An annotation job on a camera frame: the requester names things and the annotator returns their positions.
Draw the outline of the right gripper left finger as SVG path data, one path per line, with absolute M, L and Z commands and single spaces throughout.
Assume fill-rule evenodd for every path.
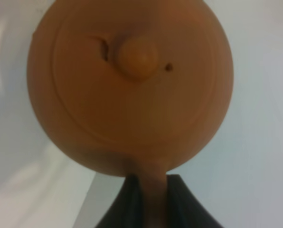
M 129 175 L 98 228 L 147 228 L 148 199 L 139 178 Z

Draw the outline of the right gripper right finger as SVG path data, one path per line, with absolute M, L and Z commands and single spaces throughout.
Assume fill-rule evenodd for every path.
M 168 175 L 167 181 L 167 227 L 221 228 L 179 175 Z

